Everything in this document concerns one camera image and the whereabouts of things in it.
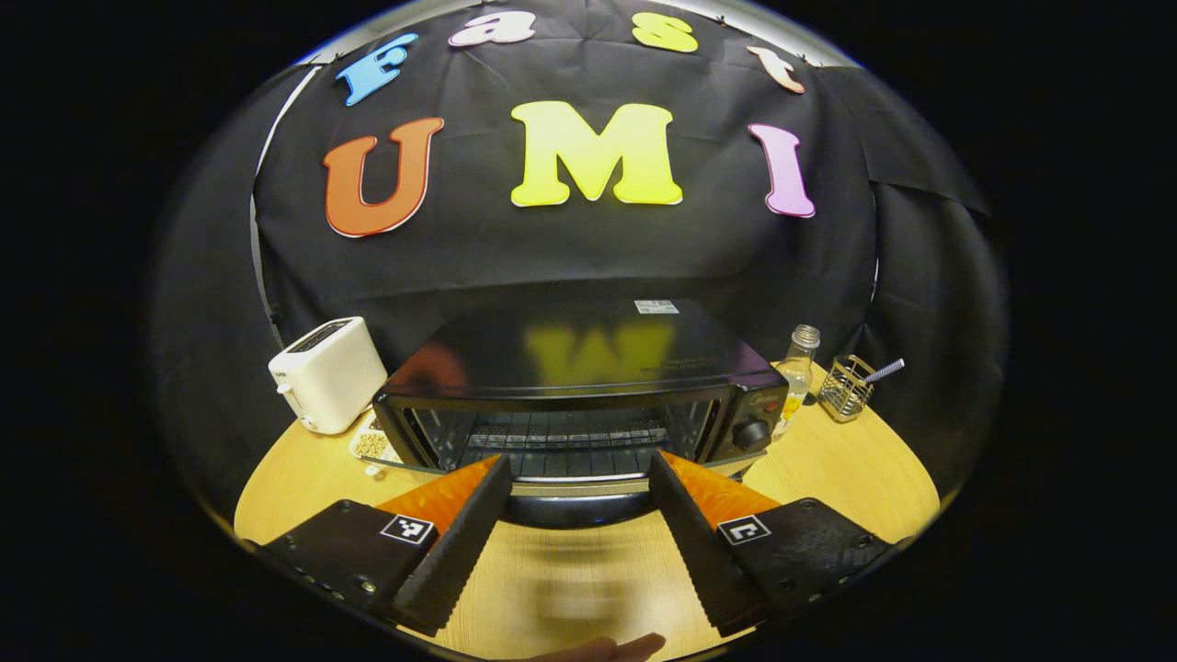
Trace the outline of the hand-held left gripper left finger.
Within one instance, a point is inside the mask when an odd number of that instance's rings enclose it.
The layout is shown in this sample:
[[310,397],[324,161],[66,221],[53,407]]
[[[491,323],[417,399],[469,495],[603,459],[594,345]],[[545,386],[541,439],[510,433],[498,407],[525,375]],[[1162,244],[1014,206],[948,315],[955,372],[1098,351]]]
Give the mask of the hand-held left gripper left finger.
[[454,611],[511,486],[508,458],[491,455],[381,507],[337,499],[260,554],[357,611],[433,636]]

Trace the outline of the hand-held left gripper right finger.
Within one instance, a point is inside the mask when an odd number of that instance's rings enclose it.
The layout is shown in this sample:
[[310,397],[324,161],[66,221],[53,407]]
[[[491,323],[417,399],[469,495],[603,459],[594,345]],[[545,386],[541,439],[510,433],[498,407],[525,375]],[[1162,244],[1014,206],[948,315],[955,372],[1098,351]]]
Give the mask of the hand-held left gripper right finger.
[[822,499],[782,504],[661,450],[649,479],[694,595],[723,636],[794,618],[895,552]]

